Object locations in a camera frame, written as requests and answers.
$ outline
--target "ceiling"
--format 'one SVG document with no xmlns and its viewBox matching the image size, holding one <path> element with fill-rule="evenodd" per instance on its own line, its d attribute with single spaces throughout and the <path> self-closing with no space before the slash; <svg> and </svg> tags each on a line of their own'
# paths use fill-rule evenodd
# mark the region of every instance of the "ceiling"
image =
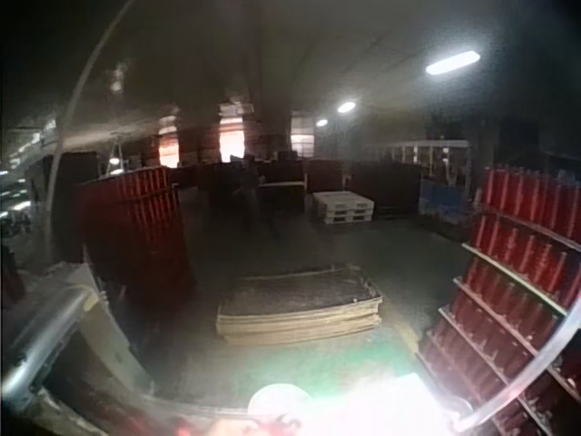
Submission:
<svg viewBox="0 0 581 436">
<path fill-rule="evenodd" d="M 26 40 L 8 51 L 3 91 L 10 92 L 3 105 L 12 109 L 3 120 L 3 148 L 17 148 L 29 134 L 5 134 L 6 126 L 42 118 L 47 107 L 62 110 L 84 60 L 119 8 L 113 0 L 98 8 L 56 3 L 37 11 L 35 23 L 48 42 Z M 530 74 L 505 61 L 517 50 L 527 65 L 531 49 L 523 41 L 534 38 L 515 29 L 535 3 L 136 0 L 94 67 L 67 146 L 107 142 L 120 131 L 151 133 L 169 104 L 180 108 L 185 123 L 206 125 L 215 121 L 217 104 L 233 95 L 248 98 L 272 125 L 293 110 L 330 114 L 346 98 L 363 112 L 390 117 L 446 107 L 474 111 L 503 102 L 508 89 L 511 102 L 527 107 L 523 102 L 535 85 L 523 77 Z M 47 7 L 48 23 L 41 17 Z M 29 34 L 25 27 L 15 35 Z M 425 74 L 428 64 L 466 49 L 478 51 L 481 61 L 446 76 Z M 40 64 L 32 62 L 35 56 Z M 113 99 L 107 72 L 118 62 L 127 63 L 128 71 L 123 97 Z"/>
</svg>

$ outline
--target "stacked goods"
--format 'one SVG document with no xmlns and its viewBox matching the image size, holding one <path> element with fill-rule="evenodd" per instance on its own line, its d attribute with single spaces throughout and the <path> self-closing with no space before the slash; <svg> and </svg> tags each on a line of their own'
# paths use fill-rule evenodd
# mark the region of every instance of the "stacked goods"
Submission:
<svg viewBox="0 0 581 436">
<path fill-rule="evenodd" d="M 278 212 L 303 213 L 305 181 L 302 161 L 263 162 L 258 165 L 261 202 Z"/>
<path fill-rule="evenodd" d="M 249 277 L 221 303 L 216 328 L 236 345 L 311 341 L 379 325 L 381 301 L 353 265 Z"/>
<path fill-rule="evenodd" d="M 349 191 L 315 193 L 314 211 L 325 224 L 364 223 L 373 217 L 373 202 Z"/>
<path fill-rule="evenodd" d="M 146 311 L 172 311 L 192 288 L 169 171 L 144 169 L 86 183 L 77 197 L 95 272 L 126 285 L 129 300 Z"/>
<path fill-rule="evenodd" d="M 530 184 L 528 177 L 536 182 Z M 520 183 L 504 183 L 511 178 Z M 503 183 L 494 187 L 490 180 Z M 488 171 L 488 208 L 477 220 L 470 245 L 464 245 L 475 257 L 465 276 L 454 281 L 457 298 L 440 309 L 442 320 L 420 347 L 420 359 L 439 384 L 474 403 L 490 399 L 542 352 L 581 294 L 579 246 L 557 234 L 558 225 L 551 225 L 566 221 L 561 205 L 554 206 L 562 203 L 549 188 L 551 183 L 544 188 L 550 195 L 538 194 L 543 185 L 539 180 L 530 173 Z M 533 186 L 531 192 L 537 194 L 523 201 L 520 194 L 508 194 L 511 184 Z M 571 186 L 559 189 L 576 191 Z M 563 204 L 576 208 L 576 202 Z M 520 215 L 523 208 L 527 215 Z M 551 220 L 535 221 L 546 213 Z M 494 417 L 493 432 L 571 434 L 581 410 L 579 380 L 581 360 L 573 340 L 541 377 Z"/>
<path fill-rule="evenodd" d="M 306 173 L 309 193 L 343 190 L 341 161 L 307 161 Z"/>
<path fill-rule="evenodd" d="M 517 168 L 487 168 L 485 208 L 581 243 L 581 184 Z"/>
<path fill-rule="evenodd" d="M 418 212 L 419 165 L 362 162 L 354 163 L 350 172 L 349 190 L 373 200 L 376 216 L 390 218 Z"/>
</svg>

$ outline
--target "wooden pallet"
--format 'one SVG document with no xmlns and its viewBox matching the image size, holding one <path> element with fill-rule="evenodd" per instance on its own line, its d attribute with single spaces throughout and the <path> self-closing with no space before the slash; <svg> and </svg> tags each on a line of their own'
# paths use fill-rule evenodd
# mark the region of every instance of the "wooden pallet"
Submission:
<svg viewBox="0 0 581 436">
<path fill-rule="evenodd" d="M 354 265 L 249 277 L 221 303 L 216 330 L 239 345 L 329 338 L 378 325 L 381 301 Z"/>
</svg>

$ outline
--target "metal pipe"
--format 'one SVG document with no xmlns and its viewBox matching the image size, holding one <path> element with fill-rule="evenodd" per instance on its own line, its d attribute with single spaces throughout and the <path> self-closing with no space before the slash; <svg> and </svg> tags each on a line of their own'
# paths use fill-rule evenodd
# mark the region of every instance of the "metal pipe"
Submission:
<svg viewBox="0 0 581 436">
<path fill-rule="evenodd" d="M 40 317 L 27 325 L 9 348 L 5 373 L 2 376 L 2 403 L 13 410 L 22 410 L 32 398 L 29 391 L 47 360 L 73 329 L 84 313 L 84 304 L 93 290 L 72 285 L 58 291 L 45 304 Z"/>
<path fill-rule="evenodd" d="M 46 202 L 44 207 L 44 249 L 46 250 L 46 258 L 48 262 L 51 262 L 53 259 L 53 253 L 51 250 L 51 243 L 52 243 L 52 225 L 53 225 L 53 200 L 54 200 L 54 189 L 56 187 L 56 175 L 58 173 L 58 165 L 61 162 L 61 155 L 63 154 L 64 149 L 64 139 L 68 134 L 69 124 L 73 119 L 73 113 L 76 109 L 76 105 L 79 103 L 79 98 L 81 97 L 81 92 L 83 91 L 84 84 L 86 83 L 87 79 L 89 78 L 89 74 L 93 70 L 93 66 L 103 47 L 111 37 L 111 34 L 115 30 L 115 27 L 121 22 L 124 15 L 129 10 L 130 6 L 133 4 L 135 0 L 127 0 L 125 5 L 121 8 L 121 10 L 117 13 L 113 21 L 109 24 L 109 26 L 103 32 L 101 39 L 93 49 L 93 52 L 87 59 L 87 63 L 84 65 L 84 69 L 79 76 L 79 80 L 77 80 L 76 85 L 74 86 L 73 95 L 71 96 L 71 100 L 66 106 L 66 111 L 64 112 L 63 123 L 61 128 L 58 130 L 58 141 L 56 143 L 56 147 L 54 148 L 53 154 L 53 162 L 51 163 L 51 172 L 48 178 L 48 191 L 46 194 Z"/>
<path fill-rule="evenodd" d="M 555 334 L 553 334 L 547 344 L 538 352 L 537 357 L 513 381 L 505 386 L 502 391 L 466 418 L 456 421 L 454 423 L 454 429 L 462 432 L 477 427 L 506 407 L 556 359 L 559 353 L 563 351 L 577 333 L 579 327 L 581 327 L 581 297 L 577 298 L 568 316 L 561 322 L 561 325 L 559 325 Z"/>
</svg>

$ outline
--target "shelf frame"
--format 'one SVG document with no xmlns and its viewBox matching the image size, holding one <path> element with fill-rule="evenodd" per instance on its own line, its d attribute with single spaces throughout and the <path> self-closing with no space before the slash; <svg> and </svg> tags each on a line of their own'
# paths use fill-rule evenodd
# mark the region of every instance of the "shelf frame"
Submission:
<svg viewBox="0 0 581 436">
<path fill-rule="evenodd" d="M 475 302 L 484 312 L 490 316 L 494 321 L 496 321 L 500 326 L 510 334 L 514 339 L 520 343 L 529 354 L 535 358 L 539 351 L 531 345 L 531 343 L 525 338 L 517 329 L 515 329 L 510 323 L 501 315 L 494 312 L 474 291 L 472 291 L 469 286 L 463 283 L 459 277 L 454 279 L 454 284 L 467 296 Z M 561 385 L 563 389 L 578 403 L 581 404 L 581 395 L 576 389 L 569 384 L 569 382 L 552 366 L 547 367 L 547 372 L 555 379 L 557 383 Z"/>
<path fill-rule="evenodd" d="M 507 377 L 502 373 L 502 371 L 495 365 L 495 363 L 488 357 L 486 354 L 480 350 L 472 339 L 464 332 L 464 329 L 452 318 L 449 314 L 448 310 L 445 308 L 440 308 L 439 313 L 444 318 L 448 324 L 452 326 L 454 330 L 466 341 L 466 343 L 480 356 L 480 358 L 488 365 L 488 367 L 492 370 L 493 373 L 505 384 L 508 385 L 509 380 Z M 528 413 L 531 419 L 535 422 L 537 427 L 546 435 L 554 434 L 551 428 L 538 416 L 538 414 L 528 405 L 525 399 L 522 396 L 517 397 L 517 401 L 520 403 L 521 407 Z"/>
<path fill-rule="evenodd" d="M 494 215 L 499 216 L 500 218 L 503 218 L 507 221 L 510 221 L 512 223 L 526 227 L 527 229 L 532 230 L 536 233 L 543 234 L 547 238 L 552 239 L 553 241 L 556 241 L 558 243 L 561 243 L 565 247 L 570 248 L 571 250 L 575 250 L 576 252 L 581 253 L 581 243 L 577 243 L 569 238 L 566 238 L 565 236 L 562 236 L 559 233 L 553 232 L 552 230 L 549 230 L 546 227 L 543 227 L 542 225 L 531 223 L 529 221 L 522 220 L 520 218 L 516 218 L 515 216 L 508 215 L 506 213 L 502 213 L 502 212 L 497 211 L 496 209 L 494 209 L 490 206 L 486 206 L 484 204 L 480 205 L 480 209 L 484 213 L 494 214 Z"/>
<path fill-rule="evenodd" d="M 473 246 L 468 245 L 467 243 L 463 243 L 462 247 L 464 247 L 466 250 L 468 250 L 472 254 L 476 255 L 477 257 L 479 257 L 480 259 L 482 259 L 486 263 L 494 266 L 497 270 L 501 271 L 503 274 L 505 274 L 512 281 L 514 281 L 514 282 L 518 283 L 520 286 L 524 287 L 529 293 L 533 294 L 543 304 L 549 306 L 554 312 L 557 312 L 561 316 L 566 316 L 567 311 L 563 306 L 561 306 L 558 302 L 551 299 L 548 295 L 546 295 L 544 292 L 542 292 L 540 289 L 538 289 L 524 275 L 519 274 L 518 272 L 514 272 L 512 269 L 507 268 L 505 265 L 503 265 L 499 261 L 491 258 L 487 254 L 484 254 L 479 249 L 474 248 Z"/>
<path fill-rule="evenodd" d="M 449 359 L 448 355 L 446 354 L 446 352 L 444 352 L 444 350 L 442 349 L 442 347 L 440 346 L 438 341 L 436 341 L 436 338 L 434 338 L 434 336 L 431 334 L 431 332 L 427 332 L 427 336 L 428 336 L 428 340 L 430 342 L 432 342 L 432 344 L 438 349 L 438 352 L 442 355 L 442 357 L 444 359 L 446 359 L 446 362 L 448 362 L 448 365 L 460 376 L 460 378 L 462 379 L 462 382 L 466 385 L 467 389 L 470 391 L 472 396 L 477 400 L 478 404 L 482 404 L 482 402 L 483 402 L 482 398 L 474 390 L 472 383 L 464 375 L 464 372 L 462 372 L 458 368 L 458 366 L 456 366 L 456 364 L 451 359 Z M 434 370 L 431 369 L 429 363 L 426 361 L 426 359 L 424 359 L 424 357 L 421 355 L 421 353 L 417 352 L 416 356 L 418 357 L 418 360 L 422 363 L 422 365 L 426 368 L 426 371 L 428 371 L 429 375 L 434 380 L 434 383 L 436 383 L 437 386 L 442 391 L 449 393 L 448 389 L 446 389 L 444 386 L 442 386 L 441 383 L 438 381 L 437 374 L 434 372 Z M 502 426 L 500 425 L 500 423 L 498 422 L 498 419 L 496 417 L 492 418 L 492 423 L 495 425 L 495 427 L 497 428 L 497 430 L 501 436 L 508 436 L 508 433 L 502 428 Z"/>
</svg>

